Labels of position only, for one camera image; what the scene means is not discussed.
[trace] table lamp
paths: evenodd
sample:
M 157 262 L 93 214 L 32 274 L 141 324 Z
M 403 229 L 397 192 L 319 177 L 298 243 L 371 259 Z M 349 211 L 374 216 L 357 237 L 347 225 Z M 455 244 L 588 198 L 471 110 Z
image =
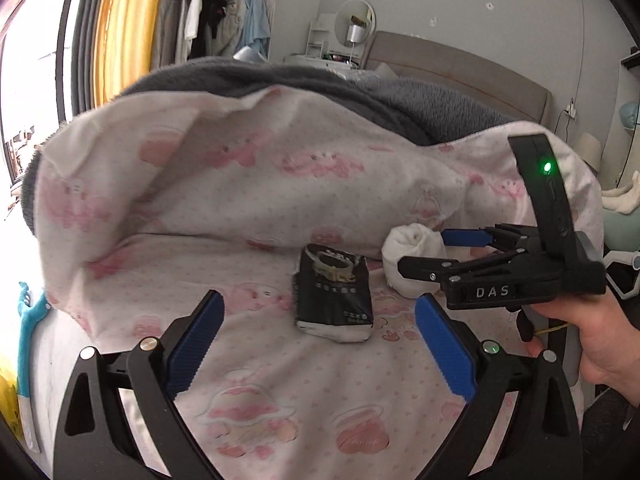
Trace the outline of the table lamp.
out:
M 361 44 L 366 39 L 366 28 L 359 25 L 350 25 L 349 30 L 347 31 L 347 41 L 351 43 L 351 55 L 349 56 L 349 64 L 353 64 L 351 60 L 353 59 L 353 51 L 356 48 L 356 45 Z

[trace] gray headboard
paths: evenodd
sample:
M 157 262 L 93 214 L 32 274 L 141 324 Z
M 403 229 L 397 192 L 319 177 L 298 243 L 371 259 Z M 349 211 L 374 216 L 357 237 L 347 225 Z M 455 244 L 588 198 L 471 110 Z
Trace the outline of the gray headboard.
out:
M 488 59 L 434 41 L 376 32 L 362 67 L 375 70 L 382 62 L 399 76 L 455 88 L 515 119 L 548 126 L 551 92 Z

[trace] white drawer unit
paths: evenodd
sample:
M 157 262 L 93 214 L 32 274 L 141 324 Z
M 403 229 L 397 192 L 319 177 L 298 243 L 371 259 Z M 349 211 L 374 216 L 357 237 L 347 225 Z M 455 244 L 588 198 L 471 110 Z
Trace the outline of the white drawer unit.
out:
M 319 57 L 304 56 L 302 54 L 291 54 L 284 60 L 286 64 L 292 65 L 304 65 L 313 66 L 316 68 L 324 68 L 326 70 L 332 70 L 334 72 L 350 72 L 351 70 L 357 70 L 352 68 L 346 63 L 339 61 L 330 61 L 326 59 L 320 59 Z

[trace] power outlet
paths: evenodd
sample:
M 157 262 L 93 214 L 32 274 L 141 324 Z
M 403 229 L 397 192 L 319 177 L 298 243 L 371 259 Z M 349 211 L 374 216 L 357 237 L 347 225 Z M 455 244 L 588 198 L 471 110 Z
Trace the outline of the power outlet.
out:
M 573 99 L 571 99 L 571 103 L 564 109 L 564 111 L 569 115 L 569 117 L 575 119 L 575 104 Z

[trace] metal screw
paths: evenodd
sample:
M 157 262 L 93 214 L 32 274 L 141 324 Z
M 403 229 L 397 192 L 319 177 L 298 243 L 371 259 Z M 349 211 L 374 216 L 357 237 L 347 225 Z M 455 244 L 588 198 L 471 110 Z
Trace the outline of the metal screw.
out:
M 94 355 L 95 355 L 95 348 L 92 346 L 85 346 L 80 351 L 80 358 L 84 359 L 85 361 L 87 361 L 88 359 L 91 359 Z
M 142 348 L 145 352 L 149 352 L 155 349 L 158 346 L 158 339 L 155 337 L 145 337 L 142 341 L 140 341 L 140 348 Z
M 482 350 L 487 354 L 495 355 L 500 351 L 500 345 L 495 341 L 485 341 L 482 343 Z
M 542 358 L 548 363 L 555 363 L 558 360 L 558 356 L 553 350 L 545 350 L 542 352 Z

